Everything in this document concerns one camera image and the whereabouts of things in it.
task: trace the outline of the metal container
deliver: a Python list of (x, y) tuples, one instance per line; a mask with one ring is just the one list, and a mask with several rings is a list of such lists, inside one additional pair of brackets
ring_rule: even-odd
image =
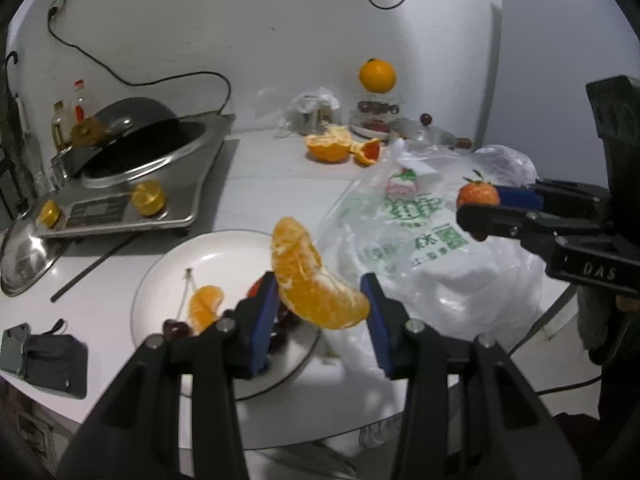
[(319, 133), (322, 123), (335, 122), (334, 111), (329, 105), (318, 107), (318, 96), (306, 95), (300, 99), (298, 108), (294, 112), (292, 124), (302, 136)]

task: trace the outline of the orange segment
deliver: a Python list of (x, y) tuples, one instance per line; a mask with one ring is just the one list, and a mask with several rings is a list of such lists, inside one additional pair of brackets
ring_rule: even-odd
[(322, 266), (311, 236), (294, 218), (282, 218), (273, 229), (271, 265), (280, 299), (302, 319), (335, 330), (369, 315), (366, 296)]
[(305, 137), (306, 148), (319, 160), (340, 162), (349, 155), (351, 133), (344, 126), (330, 124), (324, 135)]
[(355, 160), (363, 166), (371, 166), (380, 158), (380, 139), (371, 139), (357, 147)]
[(218, 286), (201, 286), (189, 301), (189, 321), (196, 334), (204, 332), (218, 320), (218, 307), (225, 293)]

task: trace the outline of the whole orange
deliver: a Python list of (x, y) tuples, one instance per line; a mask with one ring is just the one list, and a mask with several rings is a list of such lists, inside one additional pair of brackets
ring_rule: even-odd
[(371, 139), (355, 146), (355, 161), (363, 166), (371, 166), (380, 158), (380, 139)]
[(396, 86), (396, 71), (391, 63), (381, 59), (369, 59), (358, 76), (367, 92), (386, 94)]

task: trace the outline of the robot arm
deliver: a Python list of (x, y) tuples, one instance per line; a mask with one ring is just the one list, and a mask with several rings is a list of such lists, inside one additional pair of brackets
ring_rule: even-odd
[[(457, 478), (580, 478), (580, 466), (532, 388), (488, 335), (473, 343), (442, 337), (362, 278), (369, 333), (389, 379), (408, 380), (392, 479), (446, 477), (447, 375), (459, 374), (463, 447)], [(249, 480), (238, 427), (233, 378), (264, 365), (280, 299), (273, 273), (200, 336), (138, 348), (70, 443), (59, 480), (185, 478), (178, 464), (180, 377), (193, 374), (193, 464), (197, 479)]]
[(465, 205), (468, 232), (516, 238), (566, 282), (640, 298), (640, 80), (616, 76), (587, 85), (604, 145), (609, 189), (539, 180), (498, 187), (499, 206)]

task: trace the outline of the yellow knob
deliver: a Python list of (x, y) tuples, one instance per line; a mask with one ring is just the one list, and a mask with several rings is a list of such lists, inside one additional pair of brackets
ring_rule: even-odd
[(109, 140), (107, 127), (95, 117), (82, 119), (71, 130), (71, 144), (75, 148), (98, 146)]
[(53, 200), (47, 200), (40, 210), (38, 220), (46, 225), (48, 228), (52, 228), (58, 219), (60, 218), (60, 208)]
[(133, 189), (131, 203), (142, 216), (153, 216), (162, 211), (166, 196), (157, 180), (147, 180)]

